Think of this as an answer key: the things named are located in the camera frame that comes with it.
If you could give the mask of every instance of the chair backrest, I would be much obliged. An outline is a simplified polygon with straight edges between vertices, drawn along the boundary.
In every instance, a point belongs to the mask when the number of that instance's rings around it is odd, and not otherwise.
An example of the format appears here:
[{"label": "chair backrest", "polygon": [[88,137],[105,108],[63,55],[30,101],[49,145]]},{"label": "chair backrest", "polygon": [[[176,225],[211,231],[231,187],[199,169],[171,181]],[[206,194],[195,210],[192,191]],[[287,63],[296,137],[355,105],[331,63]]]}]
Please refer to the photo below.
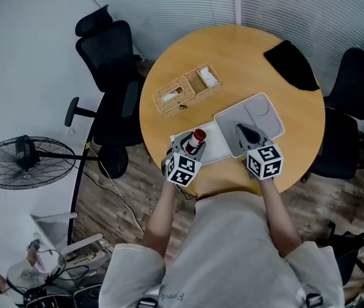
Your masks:
[{"label": "chair backrest", "polygon": [[104,30],[79,39],[76,50],[102,92],[126,89],[129,82],[138,78],[132,33],[125,21],[113,22]]},{"label": "chair backrest", "polygon": [[326,106],[364,120],[364,51],[350,48],[340,64]]},{"label": "chair backrest", "polygon": [[112,24],[113,19],[107,11],[107,7],[108,5],[88,14],[88,16],[78,21],[74,29],[76,35],[78,37],[87,37],[95,32],[104,30]]}]

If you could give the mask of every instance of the white wall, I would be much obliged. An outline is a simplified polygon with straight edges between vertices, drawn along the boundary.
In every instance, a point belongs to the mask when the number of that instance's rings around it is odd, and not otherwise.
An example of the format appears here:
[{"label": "white wall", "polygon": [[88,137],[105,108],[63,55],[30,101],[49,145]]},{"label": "white wall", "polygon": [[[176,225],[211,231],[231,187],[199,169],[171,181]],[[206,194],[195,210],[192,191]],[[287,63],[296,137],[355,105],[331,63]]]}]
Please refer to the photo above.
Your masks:
[{"label": "white wall", "polygon": [[[76,116],[68,135],[70,100],[96,110],[101,92],[77,54],[74,27],[98,9],[93,0],[0,0],[0,141],[18,135],[47,136],[82,153],[91,125]],[[67,177],[25,191],[0,189],[0,272],[23,259],[31,238],[27,214],[69,212],[76,179]],[[0,308],[14,307],[0,296]]]}]

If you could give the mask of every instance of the person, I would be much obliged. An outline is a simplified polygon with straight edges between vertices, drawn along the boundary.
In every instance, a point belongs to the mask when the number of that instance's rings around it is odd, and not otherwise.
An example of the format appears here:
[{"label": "person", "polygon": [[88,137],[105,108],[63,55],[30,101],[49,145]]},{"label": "person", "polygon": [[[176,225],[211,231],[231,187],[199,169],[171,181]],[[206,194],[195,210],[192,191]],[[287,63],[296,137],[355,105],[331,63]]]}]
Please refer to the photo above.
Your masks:
[{"label": "person", "polygon": [[228,192],[197,201],[166,272],[175,186],[165,181],[141,244],[114,248],[100,308],[343,307],[333,249],[303,243],[272,178],[259,185],[263,198]]},{"label": "person", "polygon": [[[113,251],[113,247],[104,239],[99,240],[99,243],[102,247],[99,252],[87,257],[79,257],[66,263],[65,269],[72,269],[63,272],[60,276],[69,281],[66,282],[58,278],[54,279],[53,284],[46,286],[46,291],[48,293],[72,292],[75,290],[76,285],[72,280],[82,279],[87,273],[93,275],[93,271],[110,259]],[[25,292],[43,286],[49,276],[49,274],[40,273],[35,267],[38,262],[37,254],[39,247],[40,240],[36,239],[32,241],[29,245],[26,258],[11,266],[6,273],[6,278],[0,274],[0,295],[4,294],[9,297],[18,307],[24,307]],[[59,267],[56,267],[51,275],[54,275]]]}]

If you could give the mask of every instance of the table top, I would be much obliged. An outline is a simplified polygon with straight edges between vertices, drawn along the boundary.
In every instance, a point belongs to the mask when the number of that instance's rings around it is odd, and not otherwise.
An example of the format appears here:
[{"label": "table top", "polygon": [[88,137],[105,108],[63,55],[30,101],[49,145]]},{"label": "table top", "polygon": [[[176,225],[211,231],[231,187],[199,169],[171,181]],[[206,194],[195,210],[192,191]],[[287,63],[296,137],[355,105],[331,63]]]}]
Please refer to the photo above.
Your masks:
[{"label": "table top", "polygon": [[[166,155],[170,135],[213,121],[216,113],[259,92],[269,97],[283,122],[285,133],[275,139],[284,156],[282,174],[275,177],[280,192],[308,170],[324,134],[324,101],[320,90],[298,90],[264,58],[263,53],[282,40],[246,26],[204,28],[170,46],[155,62],[144,83],[140,102],[143,139],[155,163]],[[175,117],[159,113],[153,93],[170,81],[203,64],[210,64],[220,77],[220,91]],[[260,194],[249,179],[242,158],[225,158],[203,166],[186,189],[197,196],[228,191]]]}]

